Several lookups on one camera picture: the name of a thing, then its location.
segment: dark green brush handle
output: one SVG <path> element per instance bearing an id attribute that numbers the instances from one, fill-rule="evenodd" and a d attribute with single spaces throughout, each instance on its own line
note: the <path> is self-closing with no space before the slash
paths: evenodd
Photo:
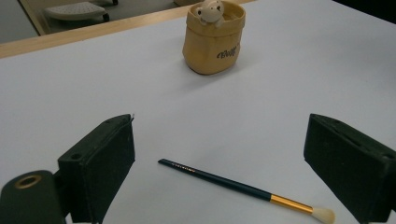
<path id="1" fill-rule="evenodd" d="M 233 180 L 230 180 L 230 179 L 218 176 L 218 175 L 212 175 L 210 173 L 200 171 L 195 168 L 192 168 L 192 167 L 189 167 L 186 165 L 182 165 L 182 164 L 174 162 L 174 161 L 162 159 L 162 160 L 159 160 L 158 163 L 172 167 L 172 168 L 179 170 L 183 173 L 199 177 L 203 180 L 212 182 L 214 184 L 221 185 L 227 189 L 233 189 L 233 190 L 239 191 L 244 194 L 248 194 L 250 196 L 253 196 L 253 197 L 256 197 L 259 199 L 264 199 L 267 202 L 271 201 L 272 194 L 265 190 L 256 189 L 249 185 L 242 184 L 242 183 L 239 183 L 239 182 L 236 182 L 236 181 L 233 181 Z"/>

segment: chair seat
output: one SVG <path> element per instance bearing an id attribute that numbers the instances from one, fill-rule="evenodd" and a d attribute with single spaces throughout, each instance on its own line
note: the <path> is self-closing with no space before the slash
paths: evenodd
<path id="1" fill-rule="evenodd" d="M 49 7 L 45 11 L 53 19 L 61 21 L 83 21 L 107 14 L 102 7 L 90 2 L 75 3 L 60 7 Z"/>

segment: white tabletop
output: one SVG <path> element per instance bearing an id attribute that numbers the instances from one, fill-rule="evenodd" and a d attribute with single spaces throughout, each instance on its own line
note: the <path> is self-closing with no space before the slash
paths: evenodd
<path id="1" fill-rule="evenodd" d="M 0 60 L 0 186 L 57 171 L 103 120 L 135 113 L 136 162 L 105 223 L 318 223 L 161 158 L 357 223 L 304 161 L 308 117 L 340 119 L 396 148 L 396 26 L 330 0 L 243 7 L 239 58 L 210 77 L 184 63 L 185 18 Z"/>

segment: brass ring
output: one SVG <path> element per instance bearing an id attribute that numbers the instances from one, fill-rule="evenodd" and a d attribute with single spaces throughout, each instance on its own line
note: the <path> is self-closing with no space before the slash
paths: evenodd
<path id="1" fill-rule="evenodd" d="M 40 182 L 41 175 L 28 175 L 24 178 L 21 178 L 15 183 L 16 189 L 28 189 L 35 185 L 36 183 Z"/>

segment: dark background object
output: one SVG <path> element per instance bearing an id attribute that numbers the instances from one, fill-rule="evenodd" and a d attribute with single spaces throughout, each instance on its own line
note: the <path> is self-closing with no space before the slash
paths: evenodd
<path id="1" fill-rule="evenodd" d="M 333 0 L 358 11 L 378 17 L 384 21 L 396 23 L 396 7 L 390 0 Z"/>
<path id="2" fill-rule="evenodd" d="M 108 119 L 58 160 L 53 175 L 35 171 L 9 181 L 0 198 L 0 223 L 102 223 L 134 163 L 130 115 Z"/>
<path id="3" fill-rule="evenodd" d="M 345 123 L 312 114 L 304 157 L 359 223 L 396 211 L 396 152 Z"/>

